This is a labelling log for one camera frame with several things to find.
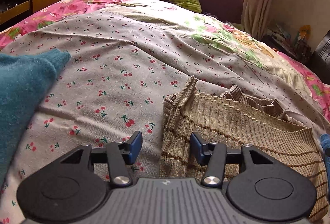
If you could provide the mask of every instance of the bed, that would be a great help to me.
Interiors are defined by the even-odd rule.
[[[276,98],[288,116],[312,128],[318,146],[330,132],[330,86],[232,25],[171,3],[63,0],[0,33],[0,48],[9,55],[57,48],[72,56],[21,138],[1,190],[3,223],[24,219],[15,197],[19,183],[82,143],[103,147],[141,130],[132,177],[157,177],[164,98],[192,75],[199,91],[214,96],[238,85],[246,94]],[[311,181],[316,174],[326,180],[325,169],[309,166]],[[106,171],[95,167],[104,180]],[[328,186],[317,188],[325,193]],[[325,205],[314,208],[311,220],[327,213],[325,195],[318,199]]]

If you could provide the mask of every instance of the pink fabric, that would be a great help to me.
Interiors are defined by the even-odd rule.
[[[27,17],[24,21],[17,23],[8,31],[0,34],[0,49],[29,32],[61,21],[67,16],[89,13],[102,9],[111,3],[127,1],[129,0],[72,0],[69,2],[64,0],[57,2]]]
[[[322,83],[318,76],[303,64],[281,52],[278,52],[278,54],[287,60],[291,66],[304,77],[308,88],[311,90],[313,99],[319,102],[323,109],[323,115],[328,121],[330,121],[330,87]]]

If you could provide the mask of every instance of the beige knit sweater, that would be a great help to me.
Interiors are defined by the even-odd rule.
[[[161,177],[195,177],[200,182],[206,167],[189,156],[189,138],[198,132],[205,141],[218,141],[240,149],[249,143],[311,180],[317,202],[311,221],[328,210],[327,175],[311,128],[287,116],[276,99],[258,99],[233,86],[221,96],[199,93],[191,77],[181,92],[164,100],[164,141]],[[226,165],[225,180],[239,173]]]

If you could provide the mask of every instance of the wooden shelf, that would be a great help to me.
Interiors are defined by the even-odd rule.
[[[30,1],[26,1],[23,2],[11,9],[9,9],[8,11],[2,12],[0,13],[0,25],[7,22],[8,20],[14,18],[15,16],[28,11],[31,7],[31,2]]]

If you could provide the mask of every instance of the teal sweater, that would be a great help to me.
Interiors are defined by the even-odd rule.
[[[40,55],[0,54],[0,185],[35,109],[70,57],[57,49]]]

